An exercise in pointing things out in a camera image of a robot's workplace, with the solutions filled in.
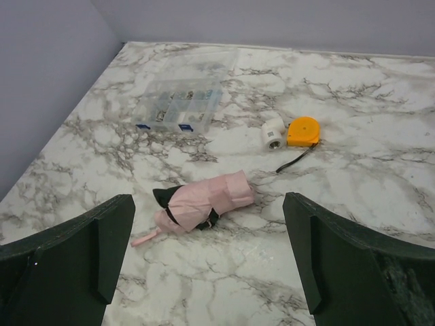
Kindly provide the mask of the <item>pink folding umbrella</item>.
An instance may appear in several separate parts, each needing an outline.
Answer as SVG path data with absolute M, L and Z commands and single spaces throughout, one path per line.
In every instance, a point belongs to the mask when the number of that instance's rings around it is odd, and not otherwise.
M 212 228 L 223 214 L 254 203 L 254 191 L 242 170 L 186 185 L 154 189 L 153 195 L 161 207 L 154 214 L 156 229 L 132 241 L 132 247 L 161 233 L 184 234 Z

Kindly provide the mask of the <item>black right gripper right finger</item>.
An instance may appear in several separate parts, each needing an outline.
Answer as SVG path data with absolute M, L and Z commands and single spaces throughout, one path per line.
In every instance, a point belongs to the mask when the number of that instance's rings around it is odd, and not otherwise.
M 289 192 L 283 214 L 316 325 L 433 325 L 434 250 Z

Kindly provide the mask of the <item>white pipe elbow fitting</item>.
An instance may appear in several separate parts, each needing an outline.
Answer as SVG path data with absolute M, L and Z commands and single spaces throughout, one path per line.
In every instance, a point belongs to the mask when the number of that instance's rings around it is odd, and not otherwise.
M 286 145 L 285 132 L 287 127 L 281 117 L 267 120 L 261 127 L 261 138 L 269 151 L 281 149 Z

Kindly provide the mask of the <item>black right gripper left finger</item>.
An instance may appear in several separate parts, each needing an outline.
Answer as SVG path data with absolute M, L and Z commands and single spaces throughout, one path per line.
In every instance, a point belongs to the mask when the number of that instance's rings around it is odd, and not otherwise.
M 92 210 L 1 246 L 2 325 L 101 325 L 133 226 L 117 195 Z

